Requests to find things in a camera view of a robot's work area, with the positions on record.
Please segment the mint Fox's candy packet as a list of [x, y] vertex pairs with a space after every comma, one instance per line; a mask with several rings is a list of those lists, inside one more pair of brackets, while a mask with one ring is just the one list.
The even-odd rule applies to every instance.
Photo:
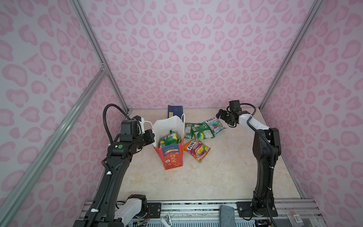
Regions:
[[216, 117], [204, 121], [203, 124], [207, 125], [211, 129], [214, 135], [217, 135], [219, 132], [225, 129], [225, 127]]

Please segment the green snack packet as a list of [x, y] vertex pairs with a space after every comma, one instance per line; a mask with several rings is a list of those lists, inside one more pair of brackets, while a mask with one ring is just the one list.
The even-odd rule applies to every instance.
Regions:
[[163, 148], [166, 146], [179, 144], [182, 141], [181, 137], [173, 130], [170, 130], [169, 134], [159, 141], [159, 147]]
[[195, 138], [199, 141], [215, 137], [213, 131], [206, 124], [194, 124], [192, 131]]

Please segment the red white paper bag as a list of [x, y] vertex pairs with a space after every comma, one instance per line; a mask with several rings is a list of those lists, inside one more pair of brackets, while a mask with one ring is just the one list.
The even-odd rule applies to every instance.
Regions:
[[183, 166], [185, 114], [158, 120], [152, 128], [155, 134], [153, 147], [166, 170]]

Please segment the pink Fox's candy packet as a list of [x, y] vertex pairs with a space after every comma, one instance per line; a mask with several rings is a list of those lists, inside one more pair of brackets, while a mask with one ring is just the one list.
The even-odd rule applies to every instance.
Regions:
[[206, 146], [198, 140], [191, 140], [183, 147], [183, 150], [191, 154], [199, 163], [201, 163], [203, 159], [207, 156], [210, 149], [210, 147]]

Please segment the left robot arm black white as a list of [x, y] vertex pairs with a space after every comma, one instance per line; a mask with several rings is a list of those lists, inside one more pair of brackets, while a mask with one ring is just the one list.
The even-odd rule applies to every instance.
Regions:
[[133, 194], [117, 205], [122, 180], [133, 155], [155, 141], [152, 130], [144, 129], [144, 122], [140, 116], [122, 122], [121, 133], [111, 140], [107, 156], [101, 162], [105, 172], [96, 196], [84, 218], [74, 222], [75, 227], [125, 227], [134, 217], [149, 215], [145, 195]]

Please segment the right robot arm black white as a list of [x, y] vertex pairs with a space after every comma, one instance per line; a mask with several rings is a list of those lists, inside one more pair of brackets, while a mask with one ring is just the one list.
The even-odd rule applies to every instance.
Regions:
[[274, 218], [278, 215], [274, 204], [273, 176], [281, 155], [280, 135], [277, 128], [270, 128], [256, 120], [256, 112], [254, 105], [234, 100], [225, 110], [220, 109], [216, 118], [231, 128], [242, 125], [254, 134], [252, 153], [257, 160], [257, 183], [251, 201], [251, 214]]

